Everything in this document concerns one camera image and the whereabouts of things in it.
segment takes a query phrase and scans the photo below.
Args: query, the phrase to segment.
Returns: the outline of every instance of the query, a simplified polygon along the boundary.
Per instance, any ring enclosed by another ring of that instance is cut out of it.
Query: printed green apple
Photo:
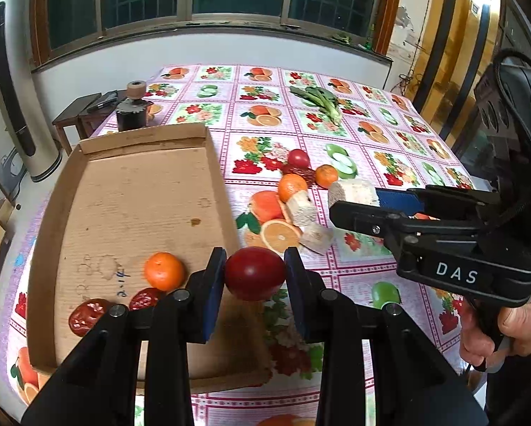
[[[378,282],[372,285],[372,306],[376,309],[383,308],[387,303],[402,303],[399,290],[393,283]]]

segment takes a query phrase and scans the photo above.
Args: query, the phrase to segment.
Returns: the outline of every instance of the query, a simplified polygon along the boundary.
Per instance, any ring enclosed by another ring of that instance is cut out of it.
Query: cardboard box
[[[215,246],[228,255],[240,247],[203,124],[81,141],[52,192],[34,249],[27,314],[32,365],[50,374],[78,343],[67,321],[83,301],[102,297],[128,305],[150,286],[143,264],[153,253],[173,253],[192,273],[206,267]],[[224,290],[210,341],[188,345],[193,393],[267,381],[261,307]],[[146,355],[144,342],[138,380],[144,379]]]

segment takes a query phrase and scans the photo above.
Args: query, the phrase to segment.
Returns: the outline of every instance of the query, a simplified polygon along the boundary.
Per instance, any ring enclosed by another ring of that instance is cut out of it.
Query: tangerine
[[[145,261],[143,275],[152,287],[172,291],[178,289],[185,280],[185,268],[176,256],[159,252]]]
[[[302,176],[298,174],[284,174],[279,185],[277,186],[277,193],[283,203],[287,203],[289,199],[299,191],[306,191],[308,189],[307,182]]]
[[[320,187],[328,189],[338,180],[338,171],[332,165],[321,165],[315,170],[315,181]]]

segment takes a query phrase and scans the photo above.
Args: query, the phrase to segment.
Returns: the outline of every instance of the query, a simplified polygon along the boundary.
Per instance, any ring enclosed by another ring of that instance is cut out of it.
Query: leafy green
[[[338,107],[338,98],[329,90],[318,86],[307,86],[305,89],[289,87],[289,90],[300,98],[315,104],[320,112],[329,117],[331,122],[340,126],[342,122],[342,112]]]

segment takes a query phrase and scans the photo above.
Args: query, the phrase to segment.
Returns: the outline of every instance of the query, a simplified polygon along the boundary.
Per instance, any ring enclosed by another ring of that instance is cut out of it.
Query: tablecloth
[[[343,112],[342,124],[335,126],[316,107],[293,95],[290,86],[322,86],[332,91]],[[348,170],[343,168],[341,176],[364,178],[377,187],[407,189],[435,184],[473,188],[465,169],[408,99],[367,85],[276,67],[168,65],[149,79],[147,87],[146,99],[157,106],[151,109],[155,113],[150,126],[200,121],[210,128],[242,245],[267,244],[261,223],[251,217],[248,222],[248,216],[255,215],[253,196],[276,189],[279,168],[288,152],[296,148],[309,154],[312,168],[334,163],[331,152],[338,148],[354,163]],[[113,132],[117,132],[115,113],[94,135]],[[317,221],[333,228],[327,190],[315,185],[309,189],[309,197],[317,207]],[[44,205],[17,259],[6,302],[10,312],[5,313],[0,344],[0,370],[25,402],[36,394],[38,385],[35,392],[30,386],[29,392],[20,388],[16,367],[26,357],[28,272],[43,210]],[[336,228],[333,231],[334,242],[326,254],[300,249],[304,265],[319,272],[328,287],[367,306],[374,304],[374,286],[392,284],[405,310],[460,371],[465,365],[458,355],[462,297],[398,277],[394,259],[380,240]],[[314,424],[323,347],[301,341],[284,288],[265,304],[264,319],[272,357],[269,382],[192,396],[197,426]],[[374,378],[367,341],[364,358],[366,424],[373,425]],[[143,424],[142,412],[143,398],[138,396],[138,425]]]

